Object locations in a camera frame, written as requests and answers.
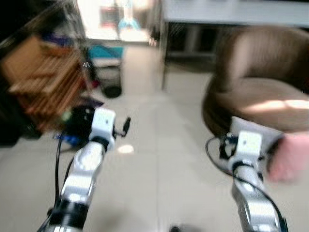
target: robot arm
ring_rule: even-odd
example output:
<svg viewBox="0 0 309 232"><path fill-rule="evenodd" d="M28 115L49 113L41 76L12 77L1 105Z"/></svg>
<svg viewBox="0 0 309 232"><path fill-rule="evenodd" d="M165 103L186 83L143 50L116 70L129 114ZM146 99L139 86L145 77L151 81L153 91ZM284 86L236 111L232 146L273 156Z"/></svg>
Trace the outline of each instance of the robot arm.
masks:
<svg viewBox="0 0 309 232"><path fill-rule="evenodd" d="M124 137L130 118L123 132L114 129L114 111L97 108L93 117L89 143L74 156L73 170L68 176L50 215L46 232L82 232L96 186L96 179L105 153L114 147L117 135Z"/></svg>
<svg viewBox="0 0 309 232"><path fill-rule="evenodd" d="M234 178L232 196L239 209L241 226L244 232L287 232L274 203L260 191L265 189L258 167L261 146L260 134L241 131L235 154L228 161L228 170L238 177Z"/></svg>

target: wooden shelf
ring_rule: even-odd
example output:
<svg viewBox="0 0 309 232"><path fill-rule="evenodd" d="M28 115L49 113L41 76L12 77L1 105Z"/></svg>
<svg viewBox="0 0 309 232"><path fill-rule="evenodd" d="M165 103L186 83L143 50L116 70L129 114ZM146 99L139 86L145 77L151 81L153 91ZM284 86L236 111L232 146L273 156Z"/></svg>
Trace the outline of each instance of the wooden shelf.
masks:
<svg viewBox="0 0 309 232"><path fill-rule="evenodd" d="M78 99L84 81L79 53L72 48L42 49L28 38L1 63L5 76L37 130L59 127L61 115Z"/></svg>

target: brown cushion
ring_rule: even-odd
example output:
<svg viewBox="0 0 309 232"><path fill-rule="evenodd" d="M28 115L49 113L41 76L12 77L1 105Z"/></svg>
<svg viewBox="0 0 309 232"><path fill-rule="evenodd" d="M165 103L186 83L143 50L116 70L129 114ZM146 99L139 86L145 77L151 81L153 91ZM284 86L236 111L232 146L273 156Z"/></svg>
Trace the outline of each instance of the brown cushion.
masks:
<svg viewBox="0 0 309 232"><path fill-rule="evenodd" d="M214 95L231 115L283 132L309 131L309 96L284 82L244 78L234 90Z"/></svg>

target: tile floor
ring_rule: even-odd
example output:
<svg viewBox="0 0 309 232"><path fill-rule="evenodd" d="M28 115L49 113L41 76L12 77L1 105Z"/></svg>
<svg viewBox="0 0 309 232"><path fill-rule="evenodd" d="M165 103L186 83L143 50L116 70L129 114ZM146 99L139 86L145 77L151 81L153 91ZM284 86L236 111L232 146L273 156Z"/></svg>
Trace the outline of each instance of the tile floor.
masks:
<svg viewBox="0 0 309 232"><path fill-rule="evenodd" d="M152 48L126 51L124 93L105 100L117 113L117 126L132 117L127 138L119 139L98 177L85 232L167 232L185 224L200 232L240 232L232 180L205 157L211 133L202 123L200 102L210 73L168 73L160 90L159 56ZM56 141L20 139L0 149L1 232L34 232L54 200ZM118 148L132 145L132 154ZM64 145L60 178L73 155ZM266 182L288 219L291 232L308 232L309 173L296 184Z"/></svg>

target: table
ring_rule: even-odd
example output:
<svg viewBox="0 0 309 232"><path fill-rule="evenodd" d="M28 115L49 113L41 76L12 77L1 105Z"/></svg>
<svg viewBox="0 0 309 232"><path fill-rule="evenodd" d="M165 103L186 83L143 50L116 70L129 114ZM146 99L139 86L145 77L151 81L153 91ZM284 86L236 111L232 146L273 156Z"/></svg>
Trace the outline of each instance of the table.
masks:
<svg viewBox="0 0 309 232"><path fill-rule="evenodd" d="M163 1L163 32L160 47L164 64L168 56L169 26L171 23L192 25L186 52L192 52L198 39L197 25L286 25L309 28L309 3L290 1L240 1L240 0L165 0ZM163 71L162 89L166 84L166 68Z"/></svg>

